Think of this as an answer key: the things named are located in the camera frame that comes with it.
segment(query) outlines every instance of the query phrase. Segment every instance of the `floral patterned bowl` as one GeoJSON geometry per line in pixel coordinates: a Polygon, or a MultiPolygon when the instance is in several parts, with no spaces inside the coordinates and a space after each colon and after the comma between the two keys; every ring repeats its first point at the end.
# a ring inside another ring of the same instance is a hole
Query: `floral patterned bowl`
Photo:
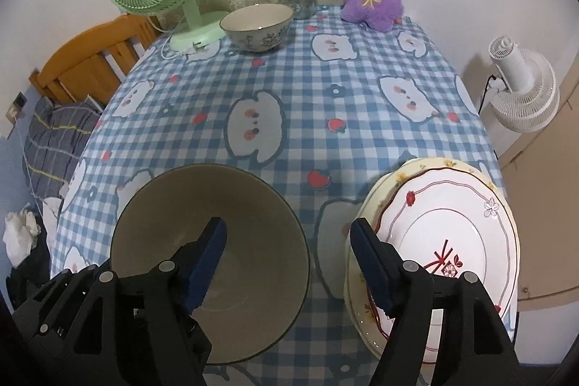
{"type": "Polygon", "coordinates": [[[292,18],[293,9],[286,5],[256,4],[231,12],[220,25],[239,49],[261,53],[286,39],[292,18]]]}

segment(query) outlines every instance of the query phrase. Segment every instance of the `white plate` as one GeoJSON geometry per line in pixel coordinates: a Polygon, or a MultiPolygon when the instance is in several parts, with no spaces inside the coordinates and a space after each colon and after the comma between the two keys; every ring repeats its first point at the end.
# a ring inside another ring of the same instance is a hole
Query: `white plate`
{"type": "MultiPolygon", "coordinates": [[[[379,239],[392,243],[403,259],[424,266],[436,262],[429,271],[444,270],[449,276],[459,276],[464,270],[476,272],[501,315],[508,311],[519,266],[516,228],[504,196],[478,170],[441,158],[409,162],[377,182],[358,216],[378,228],[379,239]],[[413,202],[409,192],[413,192],[413,202]]],[[[350,256],[347,263],[348,311],[366,345],[379,356],[393,320],[368,300],[355,257],[350,256]]],[[[442,311],[435,311],[424,355],[428,364],[436,360],[441,321],[442,311]]]]}

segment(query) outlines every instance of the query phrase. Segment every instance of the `silver screw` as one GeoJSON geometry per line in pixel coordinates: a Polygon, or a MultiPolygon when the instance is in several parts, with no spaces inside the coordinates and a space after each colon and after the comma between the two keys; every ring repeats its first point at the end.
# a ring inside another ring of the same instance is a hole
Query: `silver screw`
{"type": "Polygon", "coordinates": [[[407,272],[416,272],[418,270],[418,264],[413,260],[405,260],[402,264],[402,268],[407,272]]]}
{"type": "Polygon", "coordinates": [[[102,283],[108,283],[109,281],[112,280],[113,276],[114,276],[113,272],[106,271],[106,272],[101,273],[100,276],[98,277],[98,279],[102,283]]]}
{"type": "Polygon", "coordinates": [[[468,282],[468,283],[477,283],[478,282],[478,277],[476,273],[473,272],[465,272],[464,273],[464,279],[468,282]]]}
{"type": "Polygon", "coordinates": [[[175,268],[175,262],[172,260],[165,260],[159,264],[159,270],[161,270],[161,272],[170,272],[173,268],[175,268]]]}

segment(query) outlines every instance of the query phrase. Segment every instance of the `wooden chair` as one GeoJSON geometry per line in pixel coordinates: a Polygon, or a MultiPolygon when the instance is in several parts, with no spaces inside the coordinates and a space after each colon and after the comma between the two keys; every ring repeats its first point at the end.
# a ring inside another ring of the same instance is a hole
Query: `wooden chair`
{"type": "Polygon", "coordinates": [[[74,37],[52,55],[40,73],[30,75],[30,82],[52,100],[73,103],[91,95],[106,105],[121,82],[104,53],[108,51],[128,75],[138,60],[129,40],[136,37],[147,49],[157,36],[147,17],[121,15],[74,37]]]}

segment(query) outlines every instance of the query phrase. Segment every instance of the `white fan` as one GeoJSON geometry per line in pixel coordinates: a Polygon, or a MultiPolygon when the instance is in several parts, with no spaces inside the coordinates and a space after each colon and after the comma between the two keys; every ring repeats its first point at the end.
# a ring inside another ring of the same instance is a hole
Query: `white fan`
{"type": "Polygon", "coordinates": [[[507,85],[490,101],[497,120],[519,133],[546,127],[559,108],[559,88],[549,61],[536,51],[519,49],[508,36],[493,40],[489,53],[507,85]]]}

